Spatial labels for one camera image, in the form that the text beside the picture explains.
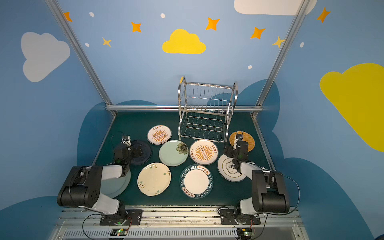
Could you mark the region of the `black glossy plate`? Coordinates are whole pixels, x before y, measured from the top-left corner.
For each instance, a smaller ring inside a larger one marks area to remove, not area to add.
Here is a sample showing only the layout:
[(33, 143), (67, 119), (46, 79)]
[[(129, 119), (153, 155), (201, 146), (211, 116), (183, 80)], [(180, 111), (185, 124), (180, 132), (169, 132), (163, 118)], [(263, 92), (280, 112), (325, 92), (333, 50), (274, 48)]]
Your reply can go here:
[(137, 158), (132, 159), (131, 164), (136, 166), (145, 164), (152, 155), (151, 146), (142, 140), (133, 140), (131, 143), (132, 147), (141, 146), (143, 150), (143, 154)]

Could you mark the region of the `large pale green plate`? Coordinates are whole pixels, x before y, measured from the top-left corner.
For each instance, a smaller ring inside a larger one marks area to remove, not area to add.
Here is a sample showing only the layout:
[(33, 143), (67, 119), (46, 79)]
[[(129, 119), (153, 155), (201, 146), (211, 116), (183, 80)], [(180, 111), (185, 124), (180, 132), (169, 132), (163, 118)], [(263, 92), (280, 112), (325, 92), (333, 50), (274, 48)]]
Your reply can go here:
[(115, 198), (125, 191), (131, 180), (131, 171), (128, 171), (124, 177), (108, 179), (101, 182), (101, 193)]

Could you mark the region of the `orange sunburst plate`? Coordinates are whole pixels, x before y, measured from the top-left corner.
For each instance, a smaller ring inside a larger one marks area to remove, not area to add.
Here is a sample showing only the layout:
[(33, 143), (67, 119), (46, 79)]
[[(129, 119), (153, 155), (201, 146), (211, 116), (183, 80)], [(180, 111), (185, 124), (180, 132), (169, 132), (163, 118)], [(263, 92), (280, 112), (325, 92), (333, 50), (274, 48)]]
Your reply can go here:
[(154, 126), (147, 133), (147, 139), (153, 145), (162, 145), (169, 141), (171, 137), (171, 129), (164, 125)]
[(214, 163), (219, 155), (217, 146), (208, 140), (195, 141), (190, 147), (191, 159), (199, 165), (208, 166)]

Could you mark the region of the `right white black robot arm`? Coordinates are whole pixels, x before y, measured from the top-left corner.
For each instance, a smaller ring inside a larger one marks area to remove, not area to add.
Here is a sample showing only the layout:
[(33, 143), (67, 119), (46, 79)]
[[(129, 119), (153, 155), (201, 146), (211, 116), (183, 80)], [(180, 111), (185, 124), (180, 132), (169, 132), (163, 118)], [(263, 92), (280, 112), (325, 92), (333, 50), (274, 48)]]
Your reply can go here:
[(225, 147), (224, 155), (233, 159), (238, 173), (252, 181), (251, 197), (237, 204), (235, 208), (237, 215), (289, 213), (289, 194), (282, 173), (267, 170), (249, 161), (248, 143), (245, 141), (239, 140), (233, 146)]

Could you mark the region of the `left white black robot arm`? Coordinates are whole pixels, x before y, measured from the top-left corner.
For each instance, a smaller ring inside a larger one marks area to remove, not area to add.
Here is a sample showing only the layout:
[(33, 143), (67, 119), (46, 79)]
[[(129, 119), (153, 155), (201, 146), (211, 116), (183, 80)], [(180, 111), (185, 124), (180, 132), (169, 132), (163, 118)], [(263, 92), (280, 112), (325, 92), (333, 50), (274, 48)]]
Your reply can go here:
[(131, 177), (130, 164), (144, 155), (141, 144), (121, 143), (114, 149), (113, 162), (106, 166), (72, 167), (57, 197), (60, 207), (84, 208), (106, 217), (120, 225), (127, 219), (124, 203), (102, 192), (102, 185), (120, 185)]

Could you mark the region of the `yellow woven round plate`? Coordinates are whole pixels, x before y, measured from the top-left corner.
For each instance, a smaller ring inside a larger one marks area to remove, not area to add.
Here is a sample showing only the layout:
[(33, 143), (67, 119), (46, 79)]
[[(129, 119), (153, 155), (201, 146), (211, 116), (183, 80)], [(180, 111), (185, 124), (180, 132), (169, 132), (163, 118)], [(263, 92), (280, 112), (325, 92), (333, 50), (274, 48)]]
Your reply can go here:
[(235, 144), (235, 139), (237, 135), (243, 136), (243, 141), (248, 143), (248, 152), (252, 151), (256, 145), (255, 139), (248, 133), (244, 131), (235, 131), (230, 135), (229, 142), (231, 146)]

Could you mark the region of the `white plate black cloud line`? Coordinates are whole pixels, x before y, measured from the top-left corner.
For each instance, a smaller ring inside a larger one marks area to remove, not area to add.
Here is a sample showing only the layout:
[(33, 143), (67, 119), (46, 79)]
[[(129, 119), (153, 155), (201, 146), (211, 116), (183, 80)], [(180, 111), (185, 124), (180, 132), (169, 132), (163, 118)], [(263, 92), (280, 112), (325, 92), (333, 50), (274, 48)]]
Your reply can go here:
[(241, 182), (247, 178), (247, 176), (240, 174), (235, 169), (233, 159), (226, 155), (221, 155), (218, 160), (218, 170), (221, 176), (230, 182)]

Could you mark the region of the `pale green flower plate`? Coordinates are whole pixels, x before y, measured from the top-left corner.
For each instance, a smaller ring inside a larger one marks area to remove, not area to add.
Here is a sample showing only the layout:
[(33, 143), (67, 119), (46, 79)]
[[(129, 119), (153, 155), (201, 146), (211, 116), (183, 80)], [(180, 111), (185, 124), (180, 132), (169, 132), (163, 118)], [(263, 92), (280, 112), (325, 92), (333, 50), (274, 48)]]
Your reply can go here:
[(189, 155), (188, 146), (181, 141), (172, 140), (162, 145), (159, 151), (160, 161), (169, 167), (183, 164)]

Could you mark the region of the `white plate dark lettered rim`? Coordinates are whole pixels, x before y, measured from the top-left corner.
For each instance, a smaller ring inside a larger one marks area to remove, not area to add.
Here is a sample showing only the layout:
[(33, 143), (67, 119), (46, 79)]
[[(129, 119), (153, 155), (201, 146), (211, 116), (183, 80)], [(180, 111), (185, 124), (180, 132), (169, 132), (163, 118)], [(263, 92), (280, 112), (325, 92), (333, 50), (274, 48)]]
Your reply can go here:
[(180, 175), (180, 187), (183, 193), (192, 199), (201, 199), (211, 193), (214, 178), (211, 171), (201, 165), (190, 165)]

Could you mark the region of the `left circuit board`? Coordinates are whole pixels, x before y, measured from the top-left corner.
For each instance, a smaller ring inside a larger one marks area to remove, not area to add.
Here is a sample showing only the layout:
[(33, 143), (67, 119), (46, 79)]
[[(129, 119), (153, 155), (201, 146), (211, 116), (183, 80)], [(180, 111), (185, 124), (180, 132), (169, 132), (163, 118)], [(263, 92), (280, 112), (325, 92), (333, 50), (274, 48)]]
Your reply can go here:
[(112, 229), (110, 237), (125, 237), (127, 236), (129, 229)]

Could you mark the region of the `circuit board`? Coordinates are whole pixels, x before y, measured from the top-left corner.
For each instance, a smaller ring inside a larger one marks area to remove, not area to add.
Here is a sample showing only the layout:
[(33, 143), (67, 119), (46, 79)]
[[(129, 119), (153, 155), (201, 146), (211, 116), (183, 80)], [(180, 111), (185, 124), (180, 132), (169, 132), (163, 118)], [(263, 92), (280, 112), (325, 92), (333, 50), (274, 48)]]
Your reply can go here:
[(112, 229), (110, 237), (125, 237), (127, 236), (129, 229)]
[(253, 237), (253, 232), (246, 228), (237, 228), (237, 240), (250, 240)]

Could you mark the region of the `right circuit board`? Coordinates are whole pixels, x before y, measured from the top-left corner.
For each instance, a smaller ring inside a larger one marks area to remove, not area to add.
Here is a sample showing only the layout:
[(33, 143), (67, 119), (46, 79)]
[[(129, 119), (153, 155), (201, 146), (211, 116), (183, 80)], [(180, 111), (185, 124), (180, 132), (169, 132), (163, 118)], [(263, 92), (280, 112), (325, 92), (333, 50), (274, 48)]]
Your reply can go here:
[(253, 237), (253, 232), (246, 228), (237, 228), (237, 240), (250, 240)]

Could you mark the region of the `rear aluminium frame bar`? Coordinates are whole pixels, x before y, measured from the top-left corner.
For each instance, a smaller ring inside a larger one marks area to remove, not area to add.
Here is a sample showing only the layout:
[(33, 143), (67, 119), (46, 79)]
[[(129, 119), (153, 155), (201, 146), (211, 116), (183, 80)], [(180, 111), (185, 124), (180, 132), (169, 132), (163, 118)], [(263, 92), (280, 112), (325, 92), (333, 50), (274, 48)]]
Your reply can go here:
[(159, 111), (159, 112), (178, 112), (179, 110), (186, 111), (203, 111), (203, 112), (214, 112), (214, 113), (226, 113), (228, 110), (237, 112), (261, 112), (262, 106), (235, 106), (234, 108), (226, 106), (202, 106), (202, 107), (178, 107), (178, 106), (151, 106), (151, 105), (107, 105), (107, 111), (117, 112), (138, 112), (138, 111)]

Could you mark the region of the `aluminium rail front frame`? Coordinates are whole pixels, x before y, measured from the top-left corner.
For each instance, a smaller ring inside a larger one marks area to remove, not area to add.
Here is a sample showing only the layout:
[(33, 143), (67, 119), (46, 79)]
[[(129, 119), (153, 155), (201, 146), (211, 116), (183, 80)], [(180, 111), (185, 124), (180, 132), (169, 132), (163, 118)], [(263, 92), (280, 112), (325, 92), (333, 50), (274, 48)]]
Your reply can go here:
[[(251, 240), (307, 240), (298, 211), (286, 216), (258, 214), (260, 225), (221, 225), (218, 206), (134, 207), (143, 215), (139, 226), (100, 226), (101, 216), (64, 209), (51, 240), (236, 240), (237, 228), (250, 229)], [(125, 237), (110, 237), (112, 229), (129, 229)]]

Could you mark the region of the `right aluminium frame post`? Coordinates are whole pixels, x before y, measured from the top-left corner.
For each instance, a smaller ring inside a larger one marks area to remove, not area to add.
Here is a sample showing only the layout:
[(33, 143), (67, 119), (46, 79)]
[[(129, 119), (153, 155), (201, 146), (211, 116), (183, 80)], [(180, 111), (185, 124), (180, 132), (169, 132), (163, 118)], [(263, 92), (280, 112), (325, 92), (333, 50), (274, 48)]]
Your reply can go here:
[(275, 60), (275, 63), (272, 67), (272, 70), (267, 78), (266, 83), (264, 84), (264, 87), (262, 88), (262, 91), (258, 97), (258, 100), (256, 102), (256, 107), (259, 108), (257, 111), (252, 112), (252, 118), (255, 120), (258, 113), (263, 110), (263, 104), (268, 96), (268, 93), (279, 73), (279, 70), (281, 66), (283, 65), (283, 62), (285, 60), (286, 55), (288, 54), (290, 47), (304, 21), (304, 18), (306, 17), (306, 11), (309, 9), (311, 1), (310, 0), (304, 0), (300, 3), (298, 11), (296, 15), (294, 16), (294, 19), (292, 21), (292, 24), (290, 25), (290, 28), (287, 32), (285, 41), (283, 42), (283, 46), (280, 47), (278, 56)]

